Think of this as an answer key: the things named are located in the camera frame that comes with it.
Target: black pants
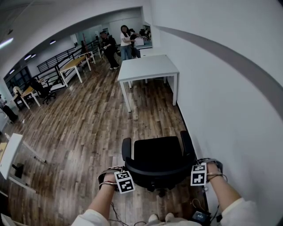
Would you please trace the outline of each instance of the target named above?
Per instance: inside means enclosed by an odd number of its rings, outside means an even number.
[[[3,111],[8,115],[9,119],[14,122],[18,118],[17,115],[14,114],[14,112],[9,108],[7,105],[4,106]]]
[[[105,56],[107,57],[111,68],[119,67],[119,64],[114,58],[114,52],[105,52]]]

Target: mesh office chair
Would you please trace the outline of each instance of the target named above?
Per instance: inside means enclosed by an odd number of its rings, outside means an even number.
[[[46,87],[43,87],[41,83],[39,83],[36,79],[31,80],[31,87],[35,89],[37,92],[39,92],[39,97],[44,98],[42,104],[46,101],[46,104],[48,105],[48,101],[53,97],[54,99],[56,98],[55,93],[50,93],[51,87],[53,85],[50,85],[48,83],[49,79],[47,79],[45,82],[47,83]]]
[[[190,135],[181,131],[184,152],[176,136],[138,140],[134,143],[134,160],[131,158],[131,138],[122,143],[122,157],[125,168],[133,181],[149,191],[159,191],[165,195],[165,189],[172,189],[191,173],[196,163],[195,150]]]

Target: foot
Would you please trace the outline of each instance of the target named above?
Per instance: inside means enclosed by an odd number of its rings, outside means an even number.
[[[156,220],[159,220],[158,216],[156,214],[152,214],[150,217],[149,217],[149,222],[151,221],[156,221]]]
[[[172,218],[175,218],[174,217],[174,214],[173,213],[168,213],[165,217],[165,222],[169,222]]]

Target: shoe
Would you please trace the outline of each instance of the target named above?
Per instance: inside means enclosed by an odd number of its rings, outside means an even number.
[[[165,222],[169,222],[172,218],[175,218],[174,217],[174,214],[173,213],[168,213],[165,217]]]
[[[158,216],[156,214],[152,214],[150,217],[149,217],[149,222],[151,221],[156,221],[156,220],[159,220]]]

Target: wooden floor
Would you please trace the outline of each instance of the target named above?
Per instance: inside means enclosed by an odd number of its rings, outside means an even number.
[[[13,220],[30,226],[70,225],[95,197],[98,174],[107,167],[123,165],[124,138],[132,138],[132,144],[138,139],[163,136],[180,139],[180,131],[185,130],[177,106],[172,106],[171,89],[162,80],[149,79],[148,84],[135,81],[131,90],[126,85],[132,108],[128,113],[117,82],[119,70],[108,70],[104,62],[98,64],[99,73],[85,69],[86,73],[81,73],[83,83],[75,76],[69,88],[58,91],[49,105],[31,104],[30,110],[19,113],[17,123],[5,128],[9,135],[23,134],[48,162],[33,159],[24,148],[15,161],[24,164],[23,179],[38,194],[4,181],[0,175],[0,190],[9,195]],[[130,226],[147,221],[153,213],[161,219],[168,212],[189,218],[193,198],[200,199],[204,207],[199,188],[191,188],[189,183],[184,181],[164,198],[137,187],[135,192],[115,194],[113,202],[121,219]]]

